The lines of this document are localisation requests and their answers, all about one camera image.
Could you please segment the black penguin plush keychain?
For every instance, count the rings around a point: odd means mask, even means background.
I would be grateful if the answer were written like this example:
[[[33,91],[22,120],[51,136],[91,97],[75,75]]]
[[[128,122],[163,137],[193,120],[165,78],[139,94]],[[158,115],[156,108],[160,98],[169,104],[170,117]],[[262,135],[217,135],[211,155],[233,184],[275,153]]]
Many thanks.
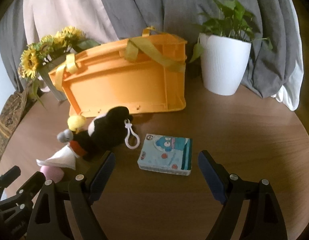
[[[106,114],[96,116],[83,129],[86,119],[82,115],[72,115],[68,118],[68,128],[57,135],[61,143],[68,144],[78,157],[85,157],[109,151],[124,143],[134,150],[140,143],[140,137],[132,128],[133,116],[125,106],[110,109]]]

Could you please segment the sunflower bouquet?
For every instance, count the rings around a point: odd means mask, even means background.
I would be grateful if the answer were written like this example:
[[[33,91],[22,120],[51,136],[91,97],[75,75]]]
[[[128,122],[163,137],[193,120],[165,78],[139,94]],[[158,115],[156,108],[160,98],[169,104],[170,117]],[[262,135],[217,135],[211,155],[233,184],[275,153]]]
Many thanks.
[[[54,87],[48,73],[63,63],[71,52],[79,53],[99,45],[82,30],[67,26],[55,35],[46,35],[39,42],[27,45],[20,57],[18,74],[31,85],[31,95],[36,100],[39,100],[39,83],[43,81],[56,99],[63,102],[67,100],[65,94]]]

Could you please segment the blue tissue pack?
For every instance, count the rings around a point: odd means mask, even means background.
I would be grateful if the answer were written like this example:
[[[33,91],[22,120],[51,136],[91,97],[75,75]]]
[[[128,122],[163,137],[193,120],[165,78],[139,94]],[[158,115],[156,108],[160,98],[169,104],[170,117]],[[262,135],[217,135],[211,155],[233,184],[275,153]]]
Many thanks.
[[[142,170],[188,176],[192,169],[192,139],[147,134],[137,163]]]

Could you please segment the yellow ribbon back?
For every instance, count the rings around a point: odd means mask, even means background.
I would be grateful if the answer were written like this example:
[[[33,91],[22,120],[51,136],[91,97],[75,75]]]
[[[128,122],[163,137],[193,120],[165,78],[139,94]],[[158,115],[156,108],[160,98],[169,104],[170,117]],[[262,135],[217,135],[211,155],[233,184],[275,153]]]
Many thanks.
[[[152,32],[160,33],[160,31],[158,31],[154,26],[149,26],[143,29],[142,37],[148,37]]]

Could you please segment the orange plastic crate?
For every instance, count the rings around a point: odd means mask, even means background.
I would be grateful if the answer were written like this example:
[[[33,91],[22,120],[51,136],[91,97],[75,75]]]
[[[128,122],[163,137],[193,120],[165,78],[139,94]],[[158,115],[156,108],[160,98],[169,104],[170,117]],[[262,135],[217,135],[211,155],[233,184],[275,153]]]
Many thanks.
[[[185,64],[187,41],[183,38],[172,34],[144,38],[164,56]],[[62,92],[71,105],[70,115],[95,117],[117,106],[127,107],[132,114],[173,112],[186,107],[185,72],[171,72],[141,51],[136,61],[127,61],[124,53],[129,39],[75,54],[78,71],[65,71],[62,83]],[[49,72],[53,85],[56,68]]]

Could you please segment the white plant pot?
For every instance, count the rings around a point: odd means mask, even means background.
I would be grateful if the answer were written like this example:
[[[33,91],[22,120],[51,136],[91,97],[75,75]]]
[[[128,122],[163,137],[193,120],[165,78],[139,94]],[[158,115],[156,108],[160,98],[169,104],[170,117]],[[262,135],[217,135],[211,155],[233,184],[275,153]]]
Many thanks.
[[[203,47],[201,69],[204,87],[218,95],[237,91],[249,61],[251,43],[216,35],[199,35]]]

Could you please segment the white sheer curtain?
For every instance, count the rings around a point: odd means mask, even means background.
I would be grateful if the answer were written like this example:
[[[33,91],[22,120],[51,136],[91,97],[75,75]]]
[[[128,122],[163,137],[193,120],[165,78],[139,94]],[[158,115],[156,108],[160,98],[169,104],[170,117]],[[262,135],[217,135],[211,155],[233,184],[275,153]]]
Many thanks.
[[[118,40],[102,0],[23,0],[27,43],[75,27],[98,43]]]

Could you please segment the grey curtain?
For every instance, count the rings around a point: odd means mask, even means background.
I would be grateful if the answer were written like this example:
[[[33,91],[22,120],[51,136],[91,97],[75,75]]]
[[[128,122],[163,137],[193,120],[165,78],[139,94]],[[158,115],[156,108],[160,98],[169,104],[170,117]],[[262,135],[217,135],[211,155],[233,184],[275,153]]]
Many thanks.
[[[269,96],[294,110],[299,104],[304,75],[298,17],[292,0],[238,0],[255,17],[257,36],[269,37],[273,50],[261,41],[252,44],[242,84],[262,98]],[[140,35],[143,28],[176,34],[192,47],[198,37],[193,23],[199,13],[218,15],[213,0],[102,0],[118,39]],[[23,0],[0,0],[0,54],[13,90],[26,85],[17,72],[28,45]]]

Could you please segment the green leafy plant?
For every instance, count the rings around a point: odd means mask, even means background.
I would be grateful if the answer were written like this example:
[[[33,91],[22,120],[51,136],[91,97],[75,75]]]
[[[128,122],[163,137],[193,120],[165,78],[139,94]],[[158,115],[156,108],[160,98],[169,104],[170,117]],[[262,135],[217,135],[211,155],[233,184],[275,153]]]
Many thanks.
[[[255,37],[258,32],[253,27],[255,15],[247,10],[238,0],[213,0],[219,10],[218,17],[212,17],[206,11],[199,15],[205,17],[202,24],[193,23],[201,34],[231,38],[232,40],[252,43],[254,41],[265,42],[267,49],[273,50],[273,44],[269,37]]]

